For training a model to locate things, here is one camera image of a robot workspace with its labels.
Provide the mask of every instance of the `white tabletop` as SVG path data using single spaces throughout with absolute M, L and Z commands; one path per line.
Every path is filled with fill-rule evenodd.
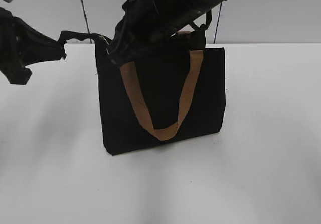
M 0 223 L 321 223 L 321 44 L 222 46 L 221 132 L 114 157 L 94 45 L 0 76 Z

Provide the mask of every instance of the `cable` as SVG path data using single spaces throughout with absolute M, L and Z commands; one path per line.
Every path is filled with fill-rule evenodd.
M 214 37 L 214 42 L 213 42 L 213 43 L 216 42 L 217 29 L 218 29 L 218 27 L 219 27 L 219 21 L 220 21 L 220 17 L 221 17 L 222 3 L 223 3 L 223 2 L 221 2 L 221 4 L 220 4 L 219 16 L 217 17 L 216 31 L 215 31 L 215 37 Z
M 85 17 L 85 21 L 86 21 L 87 31 L 88 31 L 88 34 L 90 34 L 89 26 L 88 26 L 88 20 L 87 20 L 86 11 L 85 11 L 85 6 L 84 6 L 84 1 L 83 1 L 83 0 L 80 0 L 80 1 L 81 1 L 82 10 L 83 10 L 83 12 L 84 12 L 84 17 Z

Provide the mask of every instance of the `tan fabric handle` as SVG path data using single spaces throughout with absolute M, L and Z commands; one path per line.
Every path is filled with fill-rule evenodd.
M 203 50 L 190 51 L 190 71 L 186 76 L 180 96 L 178 121 L 167 128 L 158 130 L 153 126 L 149 110 L 141 93 L 135 62 L 129 62 L 120 68 L 127 95 L 140 125 L 159 140 L 169 140 L 174 137 L 190 110 L 203 58 Z

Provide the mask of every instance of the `canvas bag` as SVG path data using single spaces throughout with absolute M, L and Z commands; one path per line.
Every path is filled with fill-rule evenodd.
M 205 31 L 178 32 L 120 69 L 110 39 L 63 31 L 58 42 L 95 41 L 103 141 L 117 155 L 217 133 L 225 110 L 224 48 L 205 49 Z

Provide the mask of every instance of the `gray wall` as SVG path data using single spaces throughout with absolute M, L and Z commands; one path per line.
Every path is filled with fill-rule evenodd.
M 113 37 L 125 1 L 84 0 L 91 32 Z M 223 2 L 217 43 L 320 43 L 320 5 L 321 0 L 228 0 Z M 80 0 L 0 1 L 0 7 L 54 39 L 61 30 L 87 31 Z M 213 9 L 207 31 L 209 43 L 214 39 L 218 10 L 218 6 Z

